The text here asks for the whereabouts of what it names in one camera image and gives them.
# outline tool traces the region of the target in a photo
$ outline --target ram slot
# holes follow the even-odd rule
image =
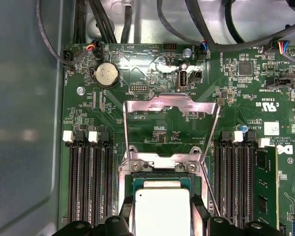
[[[68,222],[76,220],[77,209],[77,147],[70,147],[70,164],[69,164],[69,204],[68,204]]]
[[[85,205],[85,170],[86,170],[86,166],[85,166],[85,147],[84,146],[80,146],[78,147],[78,200],[77,200],[77,219],[78,220],[83,220],[84,217],[84,205]]]
[[[238,198],[238,174],[239,174],[239,160],[238,160],[238,148],[236,144],[233,144],[232,148],[232,156],[231,156],[231,162],[232,162],[232,193],[231,193],[231,199],[232,199],[232,220],[233,224],[238,227],[238,202],[240,199]]]
[[[220,146],[220,156],[221,156],[221,205],[220,211],[221,216],[226,217],[227,212],[227,156],[228,156],[228,146],[227,144],[221,144]]]
[[[236,144],[237,148],[237,156],[238,156],[238,192],[237,192],[237,204],[238,204],[238,212],[237,212],[237,220],[238,227],[243,229],[243,176],[244,176],[244,157],[243,150],[241,144]]]
[[[226,147],[226,178],[225,178],[225,184],[226,184],[226,198],[225,198],[225,217],[226,218],[232,218],[232,149],[231,147],[227,144]]]
[[[93,156],[94,148],[91,145],[85,151],[85,181],[84,181],[84,221],[93,222],[92,205],[94,202],[93,194]]]
[[[103,149],[105,157],[105,216],[112,215],[113,201],[113,152],[110,147]]]
[[[214,164],[213,164],[213,192],[216,203],[220,208],[221,205],[221,195],[220,195],[220,186],[221,186],[221,156],[220,156],[220,147],[214,148]]]
[[[92,224],[97,226],[102,218],[102,148],[97,147],[93,152],[93,205]]]
[[[253,166],[255,160],[255,147],[254,144],[246,143],[244,150],[244,161],[245,161],[245,170],[243,173],[244,176],[244,187],[243,187],[243,210],[244,210],[244,223],[253,221],[254,215],[254,176],[253,176]]]

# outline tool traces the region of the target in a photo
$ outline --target black cable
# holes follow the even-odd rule
[[[121,43],[128,43],[132,24],[132,7],[126,6],[124,10],[124,27],[121,34]]]
[[[161,21],[161,23],[163,24],[163,26],[165,27],[165,29],[167,29],[170,33],[172,33],[173,35],[175,35],[176,37],[180,38],[181,40],[187,42],[187,43],[191,43],[194,45],[200,45],[201,42],[200,41],[196,41],[193,39],[190,39],[186,36],[184,36],[183,34],[179,33],[177,30],[175,30],[171,24],[166,20],[163,11],[162,11],[162,4],[163,4],[163,0],[157,0],[157,14],[158,14],[158,18]]]
[[[80,1],[75,1],[74,7],[74,22],[73,22],[73,43],[79,43],[79,14],[80,14]]]
[[[100,34],[102,35],[103,41],[105,43],[110,43],[109,36],[107,34],[106,28],[104,26],[104,23],[103,23],[101,17],[100,17],[99,11],[98,11],[95,3],[93,2],[93,0],[88,0],[88,3],[89,3],[89,6],[93,12],[94,17],[95,17],[96,25],[100,31]]]
[[[188,11],[190,13],[190,16],[193,22],[195,23],[197,29],[199,30],[201,35],[204,37],[205,41],[210,46],[212,51],[232,52],[232,51],[239,51],[239,50],[243,50],[243,49],[251,48],[251,47],[263,46],[273,40],[283,38],[295,31],[295,24],[294,24],[284,30],[281,30],[277,33],[263,37],[258,40],[254,40],[254,41],[250,41],[246,43],[240,43],[240,44],[217,44],[214,42],[207,28],[207,25],[203,19],[203,15],[201,13],[197,0],[185,0],[185,3],[187,5]]]
[[[225,21],[228,31],[231,33],[231,36],[236,41],[236,43],[244,43],[245,41],[240,37],[239,33],[237,32],[233,18],[232,18],[232,5],[233,2],[228,0],[225,4]]]
[[[85,0],[80,0],[79,20],[78,20],[79,43],[86,43],[86,21],[87,21],[86,2]]]
[[[100,2],[100,0],[94,0],[94,3],[98,9],[98,12],[101,14],[101,17],[103,19],[103,23],[105,25],[105,28],[107,30],[107,33],[108,33],[111,43],[117,43],[112,25],[110,24],[109,18],[106,14],[106,11],[105,11],[102,3]]]
[[[35,12],[36,12],[36,18],[38,20],[38,28],[39,28],[39,32],[44,40],[44,43],[45,45],[47,46],[49,52],[57,59],[59,60],[60,62],[62,62],[63,64],[66,64],[66,65],[75,65],[76,63],[80,62],[88,53],[87,50],[84,50],[83,52],[80,53],[80,55],[78,55],[75,60],[65,60],[63,58],[61,58],[54,50],[53,46],[51,45],[49,39],[48,39],[48,36],[46,34],[46,31],[45,31],[45,28],[44,28],[44,24],[43,24],[43,20],[42,20],[42,17],[41,17],[41,0],[37,0],[37,3],[36,3],[36,9],[35,9]]]
[[[287,58],[290,61],[295,62],[295,58],[293,58],[292,56],[288,55],[287,53],[283,53],[282,56],[284,56],[285,58]]]

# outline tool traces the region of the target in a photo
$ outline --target mounting screw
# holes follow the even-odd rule
[[[78,87],[77,88],[77,94],[82,96],[85,94],[85,88],[84,87]]]
[[[188,164],[186,169],[188,172],[195,172],[197,170],[197,166],[195,164]]]
[[[222,218],[214,218],[214,221],[217,223],[223,223],[223,219]]]
[[[186,70],[188,68],[188,65],[186,63],[183,63],[180,67],[182,70]]]
[[[259,225],[259,224],[257,224],[257,223],[252,223],[251,226],[252,226],[253,228],[257,229],[257,230],[259,230],[259,229],[262,228],[262,226]]]
[[[132,163],[131,168],[133,169],[133,171],[140,171],[142,170],[142,165],[139,161],[135,161]]]
[[[191,49],[190,49],[190,48],[186,48],[186,49],[184,49],[184,50],[182,51],[182,56],[183,56],[184,58],[189,58],[189,57],[191,57],[191,56],[192,56],[192,51],[191,51]]]
[[[77,229],[81,229],[81,228],[84,228],[84,227],[85,227],[84,224],[78,224],[78,225],[76,226]]]

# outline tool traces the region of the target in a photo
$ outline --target motherboard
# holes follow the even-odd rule
[[[74,58],[85,47],[69,45],[65,55]],[[295,57],[295,47],[287,52]],[[125,114],[127,101],[163,97],[177,99],[177,106]],[[217,104],[219,113],[180,109],[179,98]],[[65,71],[62,128],[60,226],[74,220],[96,225],[118,214],[126,143],[160,157],[205,153],[207,145],[207,175],[221,216],[240,228],[259,220],[295,235],[295,63],[277,52],[101,44]],[[193,168],[178,178],[202,194],[204,180],[190,174]],[[132,195],[143,178],[127,176],[123,194]],[[212,197],[207,208],[217,213]]]

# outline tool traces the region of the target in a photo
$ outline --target white connector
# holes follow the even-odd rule
[[[98,133],[97,133],[97,131],[90,131],[88,133],[88,141],[90,143],[97,143],[98,142]]]
[[[231,137],[232,143],[241,143],[244,141],[244,135],[242,131],[234,131],[233,136]]]
[[[264,148],[264,147],[275,147],[275,145],[270,144],[269,138],[260,138],[258,140],[258,147]]]
[[[62,140],[64,140],[67,143],[73,143],[74,141],[73,131],[64,130]]]

